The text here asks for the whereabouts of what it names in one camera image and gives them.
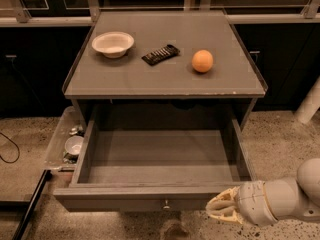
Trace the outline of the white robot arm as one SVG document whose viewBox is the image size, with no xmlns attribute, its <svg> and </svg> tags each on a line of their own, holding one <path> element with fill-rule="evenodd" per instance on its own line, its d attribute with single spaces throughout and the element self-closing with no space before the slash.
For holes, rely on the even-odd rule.
<svg viewBox="0 0 320 240">
<path fill-rule="evenodd" d="M 285 219 L 320 219 L 319 106 L 317 81 L 296 112 L 251 116 L 245 136 L 260 179 L 211 199 L 209 217 L 260 227 Z"/>
</svg>

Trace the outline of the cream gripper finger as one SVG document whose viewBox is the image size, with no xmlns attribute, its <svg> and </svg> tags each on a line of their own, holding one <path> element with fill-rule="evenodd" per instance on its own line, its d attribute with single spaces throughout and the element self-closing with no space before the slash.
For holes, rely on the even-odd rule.
<svg viewBox="0 0 320 240">
<path fill-rule="evenodd" d="M 235 203 L 238 192 L 239 192 L 238 187 L 228 188 L 227 190 L 224 190 L 220 194 L 218 194 L 216 196 L 216 200 Z"/>
<path fill-rule="evenodd" d="M 242 224 L 243 218 L 238 212 L 238 207 L 234 202 L 213 202 L 206 206 L 206 213 L 212 219 L 233 223 Z"/>
</svg>

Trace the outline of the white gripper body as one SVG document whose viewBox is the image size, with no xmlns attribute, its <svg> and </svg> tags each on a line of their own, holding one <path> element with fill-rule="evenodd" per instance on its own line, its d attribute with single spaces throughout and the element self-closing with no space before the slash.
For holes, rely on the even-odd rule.
<svg viewBox="0 0 320 240">
<path fill-rule="evenodd" d="M 251 224 L 264 227 L 278 222 L 268 205 L 263 181 L 242 184 L 236 200 L 239 213 Z"/>
</svg>

